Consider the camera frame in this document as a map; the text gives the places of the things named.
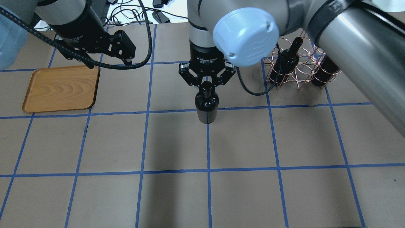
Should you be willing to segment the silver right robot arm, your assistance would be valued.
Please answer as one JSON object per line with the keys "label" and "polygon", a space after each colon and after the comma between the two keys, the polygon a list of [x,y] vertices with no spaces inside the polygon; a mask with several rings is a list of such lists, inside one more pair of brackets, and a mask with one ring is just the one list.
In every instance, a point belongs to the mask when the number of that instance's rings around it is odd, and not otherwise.
{"label": "silver right robot arm", "polygon": [[178,73],[226,84],[303,29],[404,135],[404,22],[372,0],[188,0],[191,60]]}

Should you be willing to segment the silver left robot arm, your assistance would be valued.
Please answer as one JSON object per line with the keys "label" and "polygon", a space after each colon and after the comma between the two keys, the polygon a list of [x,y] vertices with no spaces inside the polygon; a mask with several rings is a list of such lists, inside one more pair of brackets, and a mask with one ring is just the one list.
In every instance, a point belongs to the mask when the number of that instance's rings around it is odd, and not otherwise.
{"label": "silver left robot arm", "polygon": [[2,70],[14,64],[28,34],[90,69],[139,67],[132,62],[136,47],[129,36],[123,30],[108,33],[91,0],[2,0]]}

